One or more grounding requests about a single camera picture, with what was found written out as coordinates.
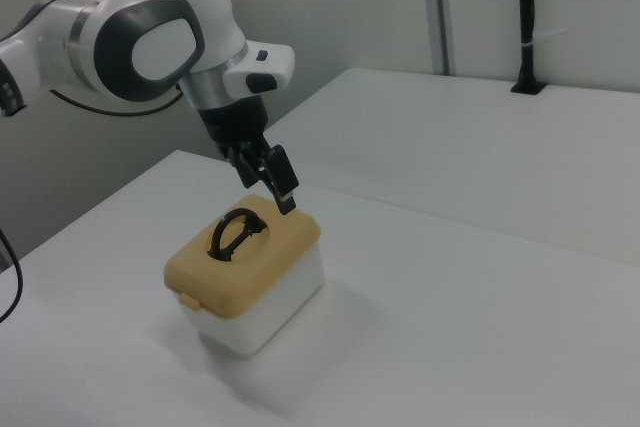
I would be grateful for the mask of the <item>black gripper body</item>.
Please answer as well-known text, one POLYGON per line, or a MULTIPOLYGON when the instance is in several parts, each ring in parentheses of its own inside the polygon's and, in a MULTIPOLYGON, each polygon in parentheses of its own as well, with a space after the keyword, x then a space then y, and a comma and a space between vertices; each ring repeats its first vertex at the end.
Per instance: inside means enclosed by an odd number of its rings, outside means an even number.
POLYGON ((223 158, 233 158, 248 148, 261 156, 271 147, 264 138, 268 114, 260 96, 244 98, 224 107, 198 111, 205 128, 223 158))

